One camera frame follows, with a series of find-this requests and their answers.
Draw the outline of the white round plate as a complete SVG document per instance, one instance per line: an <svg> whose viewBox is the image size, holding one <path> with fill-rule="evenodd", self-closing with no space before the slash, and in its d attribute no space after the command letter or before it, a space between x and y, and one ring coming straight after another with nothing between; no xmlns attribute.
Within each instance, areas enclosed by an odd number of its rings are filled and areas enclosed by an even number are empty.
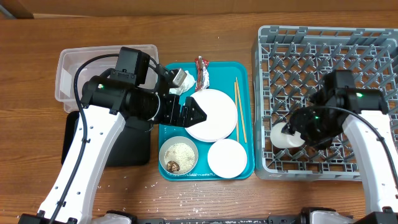
<svg viewBox="0 0 398 224"><path fill-rule="evenodd" d="M226 93L206 89L190 96L207 115L205 121L185 128L191 137L203 142L216 142L234 131L238 122L237 107Z"/></svg>

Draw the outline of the pink small bowl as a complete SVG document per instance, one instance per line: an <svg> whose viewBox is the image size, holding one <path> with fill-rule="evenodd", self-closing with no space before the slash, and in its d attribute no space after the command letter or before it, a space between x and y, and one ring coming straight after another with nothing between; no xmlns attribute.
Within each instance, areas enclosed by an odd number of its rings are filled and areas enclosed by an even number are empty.
<svg viewBox="0 0 398 224"><path fill-rule="evenodd" d="M248 163L243 146L233 139L220 139L208 151L208 165L218 177L232 179L239 176Z"/></svg>

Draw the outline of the white plastic cup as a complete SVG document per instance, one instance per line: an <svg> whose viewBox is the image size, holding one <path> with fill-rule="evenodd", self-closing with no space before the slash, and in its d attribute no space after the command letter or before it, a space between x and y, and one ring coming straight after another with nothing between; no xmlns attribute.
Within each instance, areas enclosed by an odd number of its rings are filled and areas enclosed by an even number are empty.
<svg viewBox="0 0 398 224"><path fill-rule="evenodd" d="M305 141L301 138L301 134L295 131L293 134L285 134L282 129L287 123L281 122L275 124L270 133L270 139L273 146L279 149L293 148L302 146Z"/></svg>

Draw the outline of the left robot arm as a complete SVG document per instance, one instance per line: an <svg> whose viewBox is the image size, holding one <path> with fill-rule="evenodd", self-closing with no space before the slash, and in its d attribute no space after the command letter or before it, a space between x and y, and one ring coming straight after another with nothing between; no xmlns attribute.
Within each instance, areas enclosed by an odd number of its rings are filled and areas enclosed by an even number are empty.
<svg viewBox="0 0 398 224"><path fill-rule="evenodd" d="M53 188L37 214L23 213L19 223L134 223L136 218L109 211L93 218L93 203L109 154L126 121L135 118L153 126L164 124L188 128L207 119L198 103L188 97L180 105L179 87L186 74L168 70L149 54L121 47L116 66L92 77L78 87L80 72L97 56L77 70L73 90L80 113L76 132Z"/></svg>

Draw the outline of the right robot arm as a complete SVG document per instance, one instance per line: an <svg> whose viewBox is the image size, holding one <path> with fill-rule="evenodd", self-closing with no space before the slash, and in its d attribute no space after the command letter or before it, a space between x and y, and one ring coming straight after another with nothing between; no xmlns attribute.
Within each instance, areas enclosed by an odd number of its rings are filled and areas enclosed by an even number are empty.
<svg viewBox="0 0 398 224"><path fill-rule="evenodd" d="M358 88L351 70L322 77L310 106L290 116L284 132L300 135L315 149L343 133L354 152L366 200L359 223L397 223L397 149L382 91Z"/></svg>

